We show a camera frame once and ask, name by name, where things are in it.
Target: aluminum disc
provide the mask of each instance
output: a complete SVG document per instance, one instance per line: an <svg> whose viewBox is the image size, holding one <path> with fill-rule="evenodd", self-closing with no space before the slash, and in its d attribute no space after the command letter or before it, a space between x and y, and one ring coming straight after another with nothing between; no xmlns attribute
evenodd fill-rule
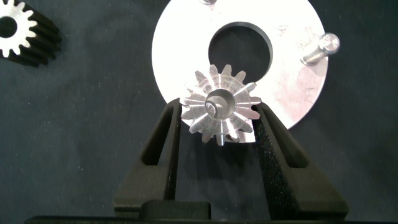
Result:
<svg viewBox="0 0 398 224"><path fill-rule="evenodd" d="M252 28L267 42L270 65L251 96L260 97L291 128L317 100L328 66L327 57L313 66L300 61L325 33L307 0L217 0L211 5L171 0L152 43L152 66L162 96L166 102L180 97L195 72L208 69L212 38L231 26Z"/></svg>

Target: spur gear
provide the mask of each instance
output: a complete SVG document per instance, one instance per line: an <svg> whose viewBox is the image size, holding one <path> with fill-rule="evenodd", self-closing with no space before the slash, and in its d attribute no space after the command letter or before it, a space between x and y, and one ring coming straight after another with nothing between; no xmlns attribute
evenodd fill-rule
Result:
<svg viewBox="0 0 398 224"><path fill-rule="evenodd" d="M213 136L220 146L227 139L239 142L238 131L251 133L251 119L260 117L251 106L261 103L261 99L249 94L256 84L243 84L244 71L235 77L231 72L230 65L226 65L221 74L215 65L210 65L207 73L196 71L197 84L187 86L188 95L180 99L183 105L181 118L190 124L191 133L202 133L203 142Z"/></svg>
<svg viewBox="0 0 398 224"><path fill-rule="evenodd" d="M0 57L23 65L46 65L61 37L49 19L23 2L0 0Z"/></svg>

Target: black cloth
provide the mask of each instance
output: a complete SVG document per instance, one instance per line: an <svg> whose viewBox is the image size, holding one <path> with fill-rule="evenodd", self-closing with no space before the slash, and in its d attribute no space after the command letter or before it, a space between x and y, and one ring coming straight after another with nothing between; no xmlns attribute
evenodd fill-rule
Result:
<svg viewBox="0 0 398 224"><path fill-rule="evenodd" d="M167 2L26 0L59 26L62 51L39 68L0 60L0 223L114 216L112 198L165 106L151 47ZM347 220L398 221L398 1L311 3L341 50L291 132L347 200ZM256 39L241 31L221 38ZM238 56L262 69L264 44L246 44ZM233 147L202 144L183 124L176 198L211 202L214 219L269 219L258 156Z"/></svg>

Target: metal pin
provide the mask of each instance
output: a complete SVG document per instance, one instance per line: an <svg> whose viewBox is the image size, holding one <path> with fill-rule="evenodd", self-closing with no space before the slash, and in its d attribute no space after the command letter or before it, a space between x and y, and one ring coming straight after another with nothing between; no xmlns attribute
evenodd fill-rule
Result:
<svg viewBox="0 0 398 224"><path fill-rule="evenodd" d="M211 5L217 2L217 0L199 0L199 1L206 5Z"/></svg>
<svg viewBox="0 0 398 224"><path fill-rule="evenodd" d="M308 55L302 57L300 61L304 65L316 65L321 59L337 53L339 48L339 38L335 34L326 33L320 37L317 48Z"/></svg>

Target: black holder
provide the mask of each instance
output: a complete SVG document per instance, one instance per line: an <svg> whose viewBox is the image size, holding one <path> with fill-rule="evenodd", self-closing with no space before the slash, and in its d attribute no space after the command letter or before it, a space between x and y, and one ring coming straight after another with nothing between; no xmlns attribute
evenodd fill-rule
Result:
<svg viewBox="0 0 398 224"><path fill-rule="evenodd" d="M253 126L271 219L286 223L343 222L348 206L341 195L267 105L261 103L254 109L260 114ZM26 223L215 222L211 220L208 202L174 200L181 112L179 99L166 105L140 159L114 197L118 218L37 217ZM164 146L167 136L170 140ZM166 160L158 166L164 147Z"/></svg>

